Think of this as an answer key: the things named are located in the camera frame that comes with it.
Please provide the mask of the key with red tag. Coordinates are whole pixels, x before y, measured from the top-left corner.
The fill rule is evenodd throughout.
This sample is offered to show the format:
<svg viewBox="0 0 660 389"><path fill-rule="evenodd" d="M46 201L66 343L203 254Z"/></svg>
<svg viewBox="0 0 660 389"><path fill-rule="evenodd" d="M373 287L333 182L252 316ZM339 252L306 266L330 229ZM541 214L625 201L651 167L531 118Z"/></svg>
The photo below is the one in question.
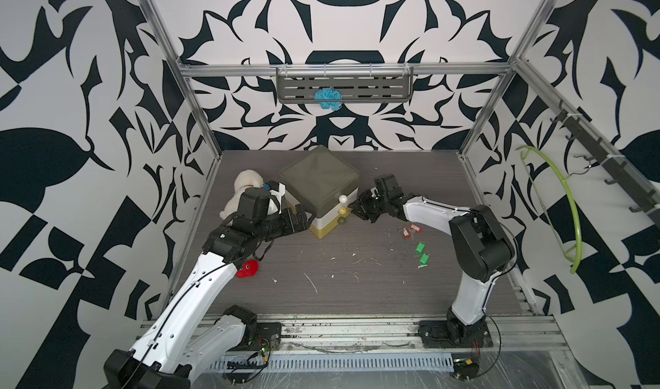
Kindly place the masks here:
<svg viewBox="0 0 660 389"><path fill-rule="evenodd" d="M399 229L399 231L400 231L400 234L403 236L404 239L409 240L409 239L412 238L412 234L411 234L411 232L408 230L407 227L401 227L401 228Z"/></svg>
<svg viewBox="0 0 660 389"><path fill-rule="evenodd" d="M417 224L412 223L409 227L412 232L416 232L418 234L421 234L423 232L423 229L419 227Z"/></svg>

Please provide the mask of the grey-yellow mini drawer cabinet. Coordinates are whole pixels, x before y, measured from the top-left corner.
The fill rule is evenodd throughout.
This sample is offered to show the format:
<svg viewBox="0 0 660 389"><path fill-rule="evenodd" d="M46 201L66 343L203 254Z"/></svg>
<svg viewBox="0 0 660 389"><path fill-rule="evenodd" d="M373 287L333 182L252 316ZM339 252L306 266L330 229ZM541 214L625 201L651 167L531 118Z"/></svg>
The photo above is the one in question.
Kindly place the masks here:
<svg viewBox="0 0 660 389"><path fill-rule="evenodd" d="M286 186L287 202L303 205L315 215L309 230L319 239L339 225L340 217L350 215L349 204L358 196L359 170L324 146L284 167L279 177ZM348 203L340 203L341 195L348 197ZM345 215L339 214L340 207L346 208Z"/></svg>

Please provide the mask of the key with green tag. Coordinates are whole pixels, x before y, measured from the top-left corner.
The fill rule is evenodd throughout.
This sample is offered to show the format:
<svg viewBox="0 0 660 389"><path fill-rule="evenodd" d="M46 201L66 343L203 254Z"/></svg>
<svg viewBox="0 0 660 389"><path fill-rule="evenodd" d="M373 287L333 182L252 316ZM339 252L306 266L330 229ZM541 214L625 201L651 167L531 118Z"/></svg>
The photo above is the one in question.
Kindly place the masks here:
<svg viewBox="0 0 660 389"><path fill-rule="evenodd" d="M425 248L426 248L426 243L420 242L419 244L417 244L415 248L415 252L417 253L417 255L422 255L424 253Z"/></svg>
<svg viewBox="0 0 660 389"><path fill-rule="evenodd" d="M427 253L423 253L419 259L419 266L418 268L423 268L428 265L430 256Z"/></svg>

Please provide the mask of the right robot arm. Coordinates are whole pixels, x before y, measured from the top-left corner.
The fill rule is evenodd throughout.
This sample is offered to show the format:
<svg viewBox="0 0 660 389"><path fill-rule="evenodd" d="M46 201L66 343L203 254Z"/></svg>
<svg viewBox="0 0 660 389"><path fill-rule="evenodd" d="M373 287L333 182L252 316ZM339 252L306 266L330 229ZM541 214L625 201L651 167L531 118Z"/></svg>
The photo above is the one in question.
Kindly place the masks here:
<svg viewBox="0 0 660 389"><path fill-rule="evenodd" d="M493 287L517 256L504 226L486 205L472 209L439 203L418 194L406 194L392 174L375 179L349 208L364 221L391 215L448 234L462 277L445 320L422 320L418 335L431 347L474 347L489 335L486 307Z"/></svg>

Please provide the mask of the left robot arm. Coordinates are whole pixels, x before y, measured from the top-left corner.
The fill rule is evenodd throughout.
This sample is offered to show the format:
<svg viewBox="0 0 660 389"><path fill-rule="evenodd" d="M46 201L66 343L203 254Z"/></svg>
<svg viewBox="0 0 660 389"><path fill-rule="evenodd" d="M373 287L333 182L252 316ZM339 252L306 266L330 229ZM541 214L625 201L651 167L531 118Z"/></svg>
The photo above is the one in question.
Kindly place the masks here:
<svg viewBox="0 0 660 389"><path fill-rule="evenodd" d="M315 218L298 204L286 208L286 189L271 181L249 187L235 212L213 230L187 280L153 326L128 351L117 349L103 370L110 388L189 388L227 351L249 346L256 316L239 306L194 338L213 301L263 244L304 232Z"/></svg>

